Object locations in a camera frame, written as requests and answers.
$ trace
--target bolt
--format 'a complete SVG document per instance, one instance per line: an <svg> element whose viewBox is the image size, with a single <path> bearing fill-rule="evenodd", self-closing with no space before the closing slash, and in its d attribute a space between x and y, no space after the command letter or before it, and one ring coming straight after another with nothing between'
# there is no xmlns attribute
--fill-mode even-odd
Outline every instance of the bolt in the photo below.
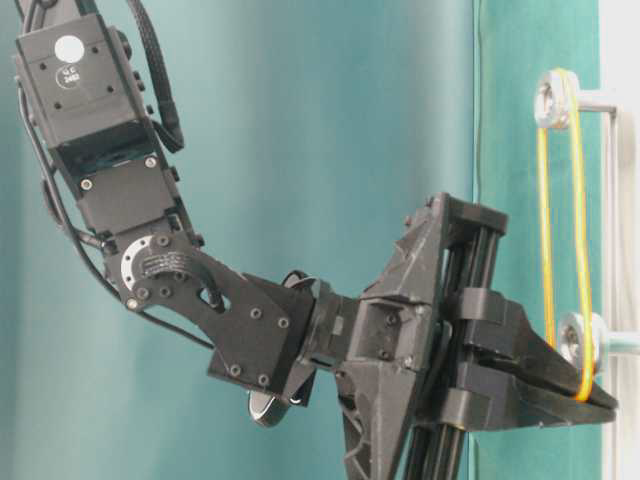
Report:
<svg viewBox="0 0 640 480"><path fill-rule="evenodd" d="M168 247L171 244L171 239L166 235L160 235L156 242L161 247Z"/></svg>
<svg viewBox="0 0 640 480"><path fill-rule="evenodd" d="M149 291L148 288L141 287L138 290L136 290L136 297L138 297L143 302L145 300L149 300L150 296L151 296L151 292Z"/></svg>
<svg viewBox="0 0 640 480"><path fill-rule="evenodd" d="M392 313L391 315L387 316L385 322L388 327L393 327L394 325L398 324L398 317Z"/></svg>
<svg viewBox="0 0 640 480"><path fill-rule="evenodd" d="M93 182L88 178L85 178L82 182L80 182L80 188L82 188L85 192L88 192L93 188Z"/></svg>
<svg viewBox="0 0 640 480"><path fill-rule="evenodd" d="M171 297L171 295L173 295L173 292L171 291L171 289L169 287L162 287L160 289L160 296L162 298L169 298L169 297Z"/></svg>
<svg viewBox="0 0 640 480"><path fill-rule="evenodd" d="M233 378L238 378L242 374L242 367L240 365L231 365L229 373Z"/></svg>
<svg viewBox="0 0 640 480"><path fill-rule="evenodd" d="M271 379L269 379L269 375L265 375L264 373L258 377L258 385L261 387L268 387L269 383L271 383Z"/></svg>

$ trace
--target teal curtain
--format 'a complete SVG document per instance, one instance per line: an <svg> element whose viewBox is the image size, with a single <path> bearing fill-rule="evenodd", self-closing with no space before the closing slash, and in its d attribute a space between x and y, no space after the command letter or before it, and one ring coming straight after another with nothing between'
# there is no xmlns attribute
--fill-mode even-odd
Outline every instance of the teal curtain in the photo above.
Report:
<svg viewBox="0 0 640 480"><path fill-rule="evenodd" d="M126 2L98 3L146 72ZM357 295L427 196L471 197L471 2L145 3L188 143L172 159L181 192L233 268L274 280L301 268ZM206 351L90 280L20 133L12 2L0 22L0 478L344 478L332 378L262 430L242 390L207 378Z"/></svg>
<svg viewBox="0 0 640 480"><path fill-rule="evenodd" d="M598 1L476 0L477 176L480 202L510 215L494 288L522 302L544 332L533 95L546 70L599 82ZM582 116L594 311L601 308L600 122ZM566 132L550 133L556 312L579 311L573 241L571 161ZM476 478L600 478L600 428L527 429L475 437Z"/></svg>

